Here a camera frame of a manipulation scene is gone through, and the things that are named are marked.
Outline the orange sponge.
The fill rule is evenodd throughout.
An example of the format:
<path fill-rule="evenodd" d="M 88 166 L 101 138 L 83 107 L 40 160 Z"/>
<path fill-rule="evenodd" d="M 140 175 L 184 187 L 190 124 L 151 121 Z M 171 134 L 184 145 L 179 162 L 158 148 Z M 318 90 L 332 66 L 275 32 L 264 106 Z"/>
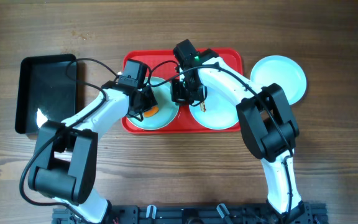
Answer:
<path fill-rule="evenodd" d="M 145 118 L 149 118 L 149 117 L 152 117 L 153 115 L 157 114 L 158 111 L 159 111 L 158 106 L 153 106 L 151 109 L 144 112 L 143 115 Z"/>

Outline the light blue plate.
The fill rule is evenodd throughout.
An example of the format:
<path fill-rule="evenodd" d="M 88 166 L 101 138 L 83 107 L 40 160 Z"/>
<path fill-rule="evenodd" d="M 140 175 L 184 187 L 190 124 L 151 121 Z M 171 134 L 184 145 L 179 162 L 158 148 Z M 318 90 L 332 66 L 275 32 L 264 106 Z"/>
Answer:
<path fill-rule="evenodd" d="M 172 101 L 170 82 L 152 87 L 152 91 L 157 101 L 158 111 L 150 117 L 144 117 L 143 121 L 128 118 L 129 122 L 137 128 L 148 131 L 161 129 L 170 124 L 179 110 L 179 106 Z"/>
<path fill-rule="evenodd" d="M 250 79 L 264 86 L 280 85 L 290 105 L 299 102 L 306 93 L 307 79 L 303 69 L 294 60 L 281 55 L 260 59 L 252 68 Z"/>
<path fill-rule="evenodd" d="M 198 106 L 189 106 L 190 113 L 200 125 L 213 130 L 223 130 L 238 123 L 236 108 L 212 88 Z"/>

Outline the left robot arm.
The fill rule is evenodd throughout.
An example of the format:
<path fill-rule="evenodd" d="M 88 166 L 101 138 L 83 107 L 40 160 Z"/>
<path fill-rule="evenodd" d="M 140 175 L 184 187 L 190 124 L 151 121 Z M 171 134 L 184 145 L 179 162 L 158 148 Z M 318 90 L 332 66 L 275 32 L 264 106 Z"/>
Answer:
<path fill-rule="evenodd" d="M 87 107 L 62 122 L 42 125 L 19 183 L 24 200 L 39 205 L 25 194 L 28 186 L 51 198 L 50 206 L 64 206 L 72 222 L 119 223 L 110 201 L 94 189 L 98 141 L 116 121 L 143 121 L 157 104 L 144 82 L 150 71 L 145 63 L 128 60 L 123 73 L 99 87 L 99 96 Z"/>

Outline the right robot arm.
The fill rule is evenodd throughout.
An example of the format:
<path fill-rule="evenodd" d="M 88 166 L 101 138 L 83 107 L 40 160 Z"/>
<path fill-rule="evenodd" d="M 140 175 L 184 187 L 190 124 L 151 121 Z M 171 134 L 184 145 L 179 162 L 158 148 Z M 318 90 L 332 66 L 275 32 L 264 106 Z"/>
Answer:
<path fill-rule="evenodd" d="M 264 168 L 268 204 L 277 215 L 290 217 L 302 202 L 292 164 L 299 127 L 284 90 L 276 83 L 251 82 L 217 52 L 200 52 L 188 39 L 175 46 L 173 55 L 178 73 L 172 80 L 172 101 L 195 105 L 212 89 L 234 105 L 244 144 Z"/>

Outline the red plastic tray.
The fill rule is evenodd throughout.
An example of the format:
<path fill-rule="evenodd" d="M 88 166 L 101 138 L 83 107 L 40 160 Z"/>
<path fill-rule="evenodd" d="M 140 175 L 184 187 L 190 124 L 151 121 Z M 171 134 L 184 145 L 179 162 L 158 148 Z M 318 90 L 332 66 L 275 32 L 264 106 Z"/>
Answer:
<path fill-rule="evenodd" d="M 215 52 L 223 58 L 226 64 L 238 73 L 243 72 L 242 58 L 237 51 L 230 48 L 215 48 Z M 158 50 L 135 50 L 129 52 L 123 63 L 133 59 L 146 63 L 150 68 L 154 68 L 161 62 L 175 60 L 173 51 L 169 49 Z M 191 115 L 191 106 L 179 107 L 177 116 L 166 127 L 157 130 L 145 130 L 138 128 L 130 122 L 128 118 L 122 118 L 122 127 L 131 134 L 184 134 L 184 133 L 213 133 L 213 129 L 208 129 L 199 124 Z"/>

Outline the black rectangular water tray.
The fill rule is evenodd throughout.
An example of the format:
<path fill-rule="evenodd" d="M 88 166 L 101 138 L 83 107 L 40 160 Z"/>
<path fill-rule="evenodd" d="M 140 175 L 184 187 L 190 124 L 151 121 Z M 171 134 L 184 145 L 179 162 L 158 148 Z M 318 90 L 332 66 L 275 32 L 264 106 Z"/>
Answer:
<path fill-rule="evenodd" d="M 35 134 L 48 120 L 76 114 L 77 76 L 73 54 L 27 57 L 21 62 L 15 130 Z"/>

